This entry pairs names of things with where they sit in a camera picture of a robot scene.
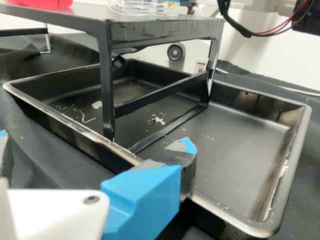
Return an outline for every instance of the screw hole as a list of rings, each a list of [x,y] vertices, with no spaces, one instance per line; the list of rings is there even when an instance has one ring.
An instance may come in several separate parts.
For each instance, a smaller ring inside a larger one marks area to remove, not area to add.
[[[86,205],[95,204],[100,200],[98,196],[88,196],[85,200],[83,200],[83,203]]]

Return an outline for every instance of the tray bottom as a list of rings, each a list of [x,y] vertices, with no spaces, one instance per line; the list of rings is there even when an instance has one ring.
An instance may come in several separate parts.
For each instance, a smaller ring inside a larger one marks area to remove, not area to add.
[[[153,84],[138,79],[132,80],[132,78],[114,81],[113,88],[115,105],[157,89]],[[103,134],[100,85],[48,98],[43,102],[61,114]],[[192,98],[175,94],[117,118],[115,120],[115,142],[124,148],[129,148],[197,104],[198,102]]]
[[[255,220],[256,204],[269,184],[290,128],[211,103],[208,109],[167,134],[139,156],[147,159],[176,139],[190,137],[198,148],[194,188]]]

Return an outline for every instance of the black device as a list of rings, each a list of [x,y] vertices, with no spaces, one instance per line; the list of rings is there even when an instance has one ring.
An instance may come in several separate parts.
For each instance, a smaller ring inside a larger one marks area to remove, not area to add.
[[[303,0],[296,1],[294,10],[299,7],[302,1]],[[310,1],[309,4],[306,4],[304,9],[297,12],[297,14],[292,18],[292,29],[294,31],[320,36],[320,0],[315,0],[306,16],[298,24],[294,25],[294,23],[302,17],[310,4],[312,4],[312,1]]]

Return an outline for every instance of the cable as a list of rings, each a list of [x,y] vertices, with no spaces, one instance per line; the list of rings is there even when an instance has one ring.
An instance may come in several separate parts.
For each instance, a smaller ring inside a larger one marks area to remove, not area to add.
[[[283,25],[286,26],[286,25],[290,22],[290,20],[295,16],[295,14],[296,14],[297,12],[299,12],[301,9],[303,9],[303,7],[306,5],[307,1],[308,1],[308,0],[303,0],[303,1],[300,3],[300,5],[299,5],[299,7],[297,8],[297,10],[296,10],[294,13],[292,13],[287,20],[285,20],[284,22],[282,22],[282,23],[279,24],[278,26],[275,26],[274,28],[272,28],[272,29],[270,29],[270,30],[267,30],[267,31],[254,32],[254,34],[259,34],[259,35],[261,35],[261,34],[267,34],[267,33],[270,33],[270,32],[272,32],[272,31],[275,31],[276,29],[280,28],[280,27],[283,26]]]
[[[295,25],[297,25],[298,23],[300,23],[304,18],[305,16],[308,14],[308,12],[311,10],[313,4],[314,4],[315,0],[312,0],[312,2],[310,3],[309,7],[307,8],[307,10],[304,12],[304,14],[298,19],[298,21],[294,22],[290,27],[288,27],[287,29],[285,30],[282,30],[282,31],[278,31],[278,32],[275,32],[275,33],[270,33],[270,34],[265,34],[265,35],[255,35],[256,37],[270,37],[270,36],[276,36],[276,35],[279,35],[279,34],[283,34],[285,32],[287,32],[288,30],[292,29]]]
[[[304,14],[302,15],[301,18],[299,18],[298,21],[294,22],[291,27],[286,28],[285,30],[282,30],[286,25],[288,25],[288,23],[290,22],[290,20],[295,16],[295,14],[297,14],[307,3],[309,0],[303,0],[299,7],[297,8],[297,10],[283,23],[281,23],[280,25],[264,31],[264,32],[252,32],[250,30],[248,30],[247,28],[245,28],[244,26],[242,26],[241,24],[239,24],[238,22],[236,22],[234,19],[232,19],[229,14],[229,7],[230,7],[230,3],[231,0],[217,0],[218,2],[218,6],[219,6],[219,10],[221,15],[224,17],[224,19],[233,27],[235,28],[237,31],[239,31],[243,36],[250,38],[252,36],[255,37],[270,37],[270,36],[275,36],[275,35],[279,35],[282,34],[290,29],[292,29],[292,27],[294,27],[295,25],[297,25],[299,22],[301,22],[304,17],[308,14],[308,12],[311,10],[315,0],[311,0],[311,3],[309,4],[307,10],[304,12]]]

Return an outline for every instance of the electrical outlet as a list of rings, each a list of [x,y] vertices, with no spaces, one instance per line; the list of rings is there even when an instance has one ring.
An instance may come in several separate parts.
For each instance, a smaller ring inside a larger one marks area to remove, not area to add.
[[[205,71],[207,67],[207,63],[203,61],[196,61],[194,66],[194,74],[200,73],[202,71]]]

